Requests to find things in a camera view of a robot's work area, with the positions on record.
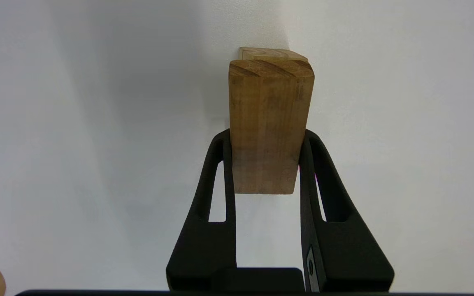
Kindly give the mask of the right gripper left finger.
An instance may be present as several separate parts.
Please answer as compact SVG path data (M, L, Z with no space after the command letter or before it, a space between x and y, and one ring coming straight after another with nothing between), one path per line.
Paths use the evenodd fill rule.
M225 220L209 221L218 165L223 165ZM171 291L212 291L220 271L235 268L236 206L230 130L213 137L196 192L166 266Z

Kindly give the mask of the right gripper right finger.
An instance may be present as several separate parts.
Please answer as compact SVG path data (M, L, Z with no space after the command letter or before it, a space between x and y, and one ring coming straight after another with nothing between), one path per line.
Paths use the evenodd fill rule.
M350 199L324 143L306 130L299 157L307 292L388 292L394 270Z

